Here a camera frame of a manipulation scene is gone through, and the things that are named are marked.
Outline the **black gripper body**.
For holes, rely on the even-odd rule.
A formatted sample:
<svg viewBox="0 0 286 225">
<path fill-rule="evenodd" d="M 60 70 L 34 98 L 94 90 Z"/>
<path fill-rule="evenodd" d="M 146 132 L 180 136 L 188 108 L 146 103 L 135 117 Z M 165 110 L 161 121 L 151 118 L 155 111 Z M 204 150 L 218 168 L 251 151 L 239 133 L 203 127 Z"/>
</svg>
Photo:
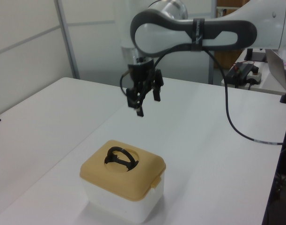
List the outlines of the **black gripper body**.
<svg viewBox="0 0 286 225">
<path fill-rule="evenodd" d="M 154 82 L 154 60 L 147 60 L 136 64 L 128 64 L 130 77 L 133 82 L 131 90 L 151 90 Z"/>
</svg>

